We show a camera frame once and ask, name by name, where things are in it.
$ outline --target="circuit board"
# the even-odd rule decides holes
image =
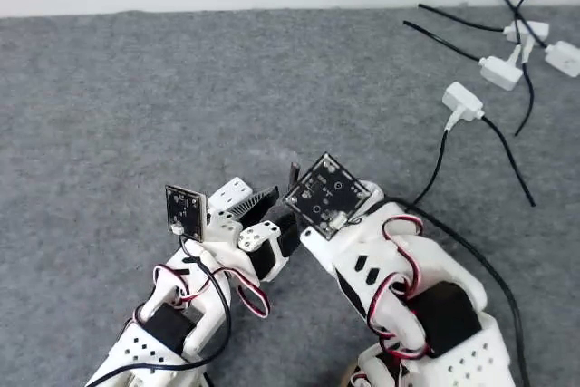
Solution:
[[[206,196],[192,190],[166,185],[167,225],[183,228],[183,236],[201,241],[203,239],[203,219],[206,218]]]
[[[325,153],[286,194],[284,201],[327,240],[351,218],[371,192]]]

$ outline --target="white bracket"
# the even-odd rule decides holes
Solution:
[[[228,210],[249,198],[254,192],[240,177],[234,177],[209,197],[209,213]]]

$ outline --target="gray carpet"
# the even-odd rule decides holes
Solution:
[[[504,9],[460,9],[506,24]],[[580,7],[530,8],[551,38],[580,45]],[[535,386],[572,386],[580,310],[579,84],[533,53],[536,108],[471,61],[405,28],[424,24],[475,54],[507,58],[501,35],[417,10],[276,11],[0,20],[0,373],[4,386],[83,385],[176,248],[164,184],[211,192],[239,175],[284,184],[292,160],[332,152],[407,198],[425,185],[463,82],[509,135],[532,209],[493,132],[449,136],[423,206],[476,244],[522,307]],[[429,234],[487,287],[514,353],[505,297],[461,247]],[[334,386],[372,344],[363,321],[301,247],[265,286],[271,317],[234,308],[209,372],[223,386]],[[513,373],[519,380],[517,367]]]

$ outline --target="black antenna wire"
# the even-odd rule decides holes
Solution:
[[[524,16],[519,12],[519,10],[514,6],[514,4],[511,3],[511,0],[503,0],[503,1],[506,3],[506,5],[509,7],[509,9],[511,9],[512,13],[514,13],[514,16],[519,18],[519,20],[521,20],[521,22],[524,24],[524,26],[529,31],[530,35],[532,35],[534,37],[534,39],[537,41],[537,43],[546,49],[547,44],[544,41],[542,41],[542,39],[539,36],[537,36],[537,34],[534,32],[534,29],[532,29],[532,26],[529,25],[526,18],[524,18]]]
[[[525,1],[526,0],[519,0],[519,2],[516,5],[516,9],[518,11],[521,8],[522,4],[524,4]],[[517,15],[516,14],[514,14],[514,24],[516,27],[517,43],[521,45],[522,44],[522,35],[519,32],[519,26],[517,25]],[[519,123],[519,126],[517,127],[516,133],[514,133],[514,136],[519,135],[519,133],[522,131],[522,129],[524,129],[524,127],[526,126],[527,120],[529,119],[529,116],[532,114],[532,111],[534,109],[534,101],[536,99],[536,91],[534,90],[534,84],[532,83],[532,80],[529,77],[529,73],[527,72],[527,63],[522,63],[522,71],[524,72],[524,79],[526,80],[527,93],[529,94],[529,100],[527,101],[526,115],[524,115],[524,118]]]
[[[526,80],[527,93],[529,94],[529,100],[527,101],[526,115],[524,115],[524,118],[519,123],[519,126],[517,127],[517,130],[516,130],[516,133],[514,133],[514,136],[519,135],[519,133],[522,131],[522,129],[524,129],[524,127],[526,126],[527,120],[529,119],[529,116],[532,114],[532,110],[534,109],[534,101],[536,99],[536,91],[534,90],[534,84],[532,83],[532,80],[529,77],[529,73],[527,72],[527,63],[522,63],[522,72],[524,72],[524,79]]]
[[[441,168],[441,162],[443,161],[443,153],[445,153],[445,143],[447,142],[447,136],[449,135],[449,132],[450,131],[448,131],[447,129],[443,132],[439,148],[439,156],[437,157],[437,164],[435,165],[435,169],[433,170],[429,183],[427,183],[425,189],[417,196],[416,199],[413,200],[412,203],[413,205],[419,204],[419,202],[423,199],[423,197],[427,195],[427,192],[429,192],[431,186],[433,186],[433,183],[435,183],[435,179],[437,178],[437,175],[439,174],[439,170]]]
[[[511,149],[509,148],[509,144],[508,144],[508,141],[506,140],[506,137],[503,135],[501,130],[498,128],[498,126],[496,126],[488,117],[486,117],[484,115],[483,117],[481,117],[481,120],[483,122],[485,122],[496,133],[496,135],[498,135],[498,138],[499,138],[499,140],[501,140],[501,143],[504,146],[504,150],[506,151],[507,158],[509,159],[509,164],[511,165],[511,168],[516,173],[517,180],[519,181],[519,184],[521,185],[522,189],[524,190],[524,193],[526,194],[526,197],[527,197],[527,200],[529,201],[530,206],[532,208],[535,207],[536,202],[534,201],[534,197],[532,197],[532,194],[529,191],[529,189],[527,188],[526,182],[524,181],[524,177],[519,172],[519,168],[517,167],[516,160],[514,159],[514,155],[512,154]]]
[[[477,57],[471,53],[468,53],[462,49],[459,49],[457,45],[450,43],[447,40],[444,40],[443,38],[441,38],[440,36],[434,34],[433,32],[428,31],[427,29],[420,27],[418,24],[415,24],[413,22],[410,22],[408,20],[403,20],[402,22],[403,24],[405,24],[406,26],[412,27],[413,29],[415,29],[416,31],[421,32],[424,35],[427,35],[429,38],[437,41],[440,44],[445,45],[446,47],[450,48],[452,51],[457,52],[459,54],[462,54],[463,56],[465,56],[466,58],[469,58],[472,61],[475,61],[476,63],[479,63],[479,60],[481,59],[481,57]]]
[[[432,13],[442,15],[443,17],[447,17],[454,22],[458,22],[464,24],[469,27],[474,27],[476,29],[481,29],[482,31],[490,31],[490,32],[504,32],[503,27],[494,27],[494,26],[486,26],[484,24],[473,23],[464,18],[457,17],[456,15],[450,14],[442,9],[435,8],[433,6],[425,5],[425,4],[418,4],[419,8],[425,9],[427,11],[431,11]]]

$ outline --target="white connector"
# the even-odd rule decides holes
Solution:
[[[459,120],[472,121],[483,117],[483,103],[459,82],[452,83],[443,94],[443,104],[452,110],[445,126],[450,131]]]
[[[580,74],[580,49],[565,41],[546,48],[546,62],[570,77]]]
[[[513,90],[523,74],[523,72],[516,67],[516,61],[521,49],[521,45],[518,44],[507,61],[499,59],[496,56],[481,58],[479,60],[479,65],[481,65],[481,75],[506,91]]]
[[[534,31],[534,34],[536,34],[536,36],[540,40],[542,41],[546,40],[547,36],[550,34],[550,25],[548,23],[530,22],[530,21],[528,21],[527,23]],[[521,36],[522,41],[531,36],[530,32],[527,30],[527,27],[522,23],[521,20],[517,20],[517,29],[519,30],[519,34]],[[509,26],[506,26],[506,28],[504,28],[504,35],[506,36],[508,41],[512,43],[517,43],[517,32],[515,22],[511,22]]]

